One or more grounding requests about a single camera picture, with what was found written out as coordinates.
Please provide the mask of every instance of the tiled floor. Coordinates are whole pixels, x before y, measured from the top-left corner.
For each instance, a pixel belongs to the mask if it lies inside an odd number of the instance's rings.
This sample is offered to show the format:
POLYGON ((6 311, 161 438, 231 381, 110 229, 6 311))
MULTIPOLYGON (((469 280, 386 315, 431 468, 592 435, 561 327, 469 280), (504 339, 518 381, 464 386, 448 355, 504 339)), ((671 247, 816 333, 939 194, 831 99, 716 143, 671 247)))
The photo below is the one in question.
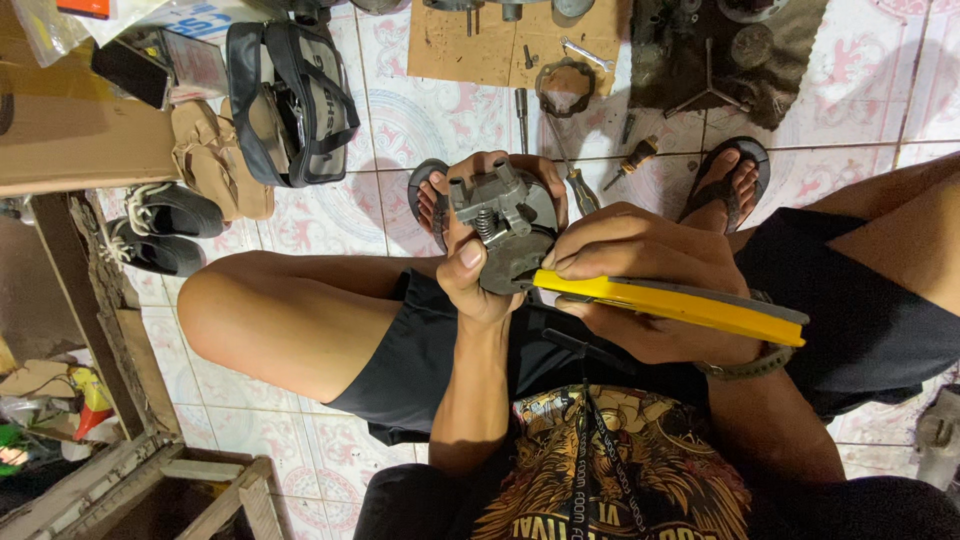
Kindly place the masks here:
MULTIPOLYGON (((350 174, 337 184, 279 189, 271 219, 235 222, 221 237, 203 241, 208 260, 250 249, 438 253, 407 208, 410 169, 425 158, 453 162, 479 150, 518 152, 519 138, 509 89, 406 76, 409 22, 409 8, 378 17, 354 12, 349 4, 335 8, 330 29, 362 119, 348 147, 350 174)), ((649 134, 659 136, 661 151, 669 155, 647 161, 611 191, 597 190, 604 204, 625 200, 675 217, 701 153, 732 135, 756 136, 773 149, 771 187, 748 225, 776 207, 802 206, 874 174, 960 150, 957 0, 830 2, 800 98, 772 133, 730 109, 670 120, 655 110, 635 110, 630 143, 620 145, 629 66, 625 46, 612 95, 593 99, 586 112, 559 126, 565 149, 594 188, 612 175, 612 158, 649 134)), ((536 107, 531 113, 532 151, 558 158, 552 143, 544 142, 536 107)), ((108 215, 119 212, 119 195, 102 193, 108 215)), ((423 446, 385 448, 354 417, 200 359, 182 339, 172 308, 181 280, 127 273, 140 293, 187 443, 270 455, 276 501, 297 538, 350 538, 370 477, 384 467, 426 459, 423 446)), ((956 373, 929 382, 922 396, 903 405, 867 405, 837 419, 829 429, 848 474, 915 474, 912 427, 934 389, 951 377, 956 373)))

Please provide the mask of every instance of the screwdriver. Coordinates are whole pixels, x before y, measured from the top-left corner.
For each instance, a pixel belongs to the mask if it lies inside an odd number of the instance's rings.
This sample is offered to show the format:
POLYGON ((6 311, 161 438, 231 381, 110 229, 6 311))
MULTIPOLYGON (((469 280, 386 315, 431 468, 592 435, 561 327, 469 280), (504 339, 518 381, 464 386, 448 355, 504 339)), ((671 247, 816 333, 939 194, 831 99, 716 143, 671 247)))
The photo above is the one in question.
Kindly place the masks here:
POLYGON ((546 125, 550 126, 550 133, 553 134, 553 140, 557 143, 560 156, 564 159, 564 164, 566 165, 566 181, 570 184, 570 187, 573 188, 573 200, 577 203, 577 209, 581 215, 596 212, 600 209, 600 200, 597 199, 593 190, 584 182, 584 175, 580 172, 580 169, 575 169, 570 166, 570 160, 566 158, 566 152, 564 152, 564 146, 560 143, 560 135, 557 133, 557 128, 553 125, 553 119, 550 118, 549 114, 545 116, 546 125))
POLYGON ((613 177, 607 185, 604 186, 603 190, 606 191, 611 188, 612 185, 616 184, 621 178, 627 176, 628 174, 636 171, 636 168, 640 166, 641 163, 647 161, 649 158, 652 158, 657 154, 657 136, 650 135, 647 138, 641 140, 636 146, 633 152, 630 153, 630 156, 627 156, 620 162, 620 170, 616 172, 616 176, 613 177))

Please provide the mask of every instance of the black sneaker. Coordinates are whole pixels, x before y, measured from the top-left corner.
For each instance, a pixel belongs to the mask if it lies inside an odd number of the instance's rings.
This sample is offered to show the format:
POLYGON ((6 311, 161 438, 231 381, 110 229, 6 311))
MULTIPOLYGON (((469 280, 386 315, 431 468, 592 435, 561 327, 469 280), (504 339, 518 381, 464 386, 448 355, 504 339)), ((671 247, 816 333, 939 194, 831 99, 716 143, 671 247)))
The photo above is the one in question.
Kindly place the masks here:
POLYGON ((224 213, 213 201, 177 184, 144 184, 127 196, 134 233, 213 238, 224 231, 224 213))
POLYGON ((126 217, 110 221, 105 229, 99 236, 106 251, 119 262, 134 268, 186 278, 204 267, 203 250, 186 238, 141 236, 133 231, 126 217))

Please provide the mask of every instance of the hand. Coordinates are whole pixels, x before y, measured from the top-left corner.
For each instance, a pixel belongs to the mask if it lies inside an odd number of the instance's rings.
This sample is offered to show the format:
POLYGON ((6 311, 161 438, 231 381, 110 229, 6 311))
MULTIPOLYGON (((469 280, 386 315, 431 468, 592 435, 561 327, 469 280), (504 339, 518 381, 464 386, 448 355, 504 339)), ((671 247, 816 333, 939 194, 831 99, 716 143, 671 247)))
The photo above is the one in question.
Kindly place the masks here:
MULTIPOLYGON (((451 178, 461 177, 465 180, 475 174, 488 173, 493 171, 493 162, 500 158, 510 158, 510 164, 518 169, 524 169, 533 173, 546 186, 550 192, 550 198, 553 199, 553 208, 557 211, 557 223, 560 231, 566 229, 569 221, 567 216, 566 186, 560 174, 557 172, 557 166, 553 161, 540 156, 531 156, 528 154, 507 155, 502 150, 495 152, 477 152, 469 158, 451 165, 446 171, 446 179, 449 182, 451 178)), ((446 245, 449 253, 457 251, 465 242, 475 238, 476 232, 465 223, 460 223, 453 213, 453 208, 449 210, 450 227, 445 233, 446 245)))
POLYGON ((460 310, 461 323, 502 324, 523 303, 523 293, 500 295, 480 287, 486 263, 487 247, 473 238, 437 267, 437 282, 460 310))
MULTIPOLYGON (((599 209, 574 223, 542 267, 565 280, 646 278, 750 297, 722 234, 678 225, 627 203, 599 209)), ((564 298, 556 306, 644 363, 736 365, 756 359, 761 349, 761 342, 751 337, 622 307, 564 298)))

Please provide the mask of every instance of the open-end wrench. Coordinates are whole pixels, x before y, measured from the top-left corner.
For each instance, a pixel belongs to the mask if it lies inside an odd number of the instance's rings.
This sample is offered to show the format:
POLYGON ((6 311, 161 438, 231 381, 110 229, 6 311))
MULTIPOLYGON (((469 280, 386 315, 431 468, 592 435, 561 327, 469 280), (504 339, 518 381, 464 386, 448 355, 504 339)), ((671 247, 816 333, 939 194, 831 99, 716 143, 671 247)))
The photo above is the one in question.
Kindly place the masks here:
POLYGON ((564 47, 569 47, 569 48, 573 49, 574 51, 576 51, 576 52, 584 55, 585 57, 587 57, 588 60, 595 61, 595 62, 599 63, 599 64, 600 64, 600 67, 603 67, 603 70, 604 70, 604 71, 607 71, 608 73, 611 72, 611 71, 613 71, 613 67, 616 65, 616 62, 615 62, 615 61, 612 61, 612 60, 603 60, 602 58, 600 58, 600 57, 594 55, 593 53, 591 53, 590 51, 588 51, 587 49, 581 47, 580 45, 577 45, 577 44, 574 43, 573 41, 570 41, 566 36, 563 36, 563 37, 560 38, 560 44, 561 44, 562 46, 564 46, 564 47))

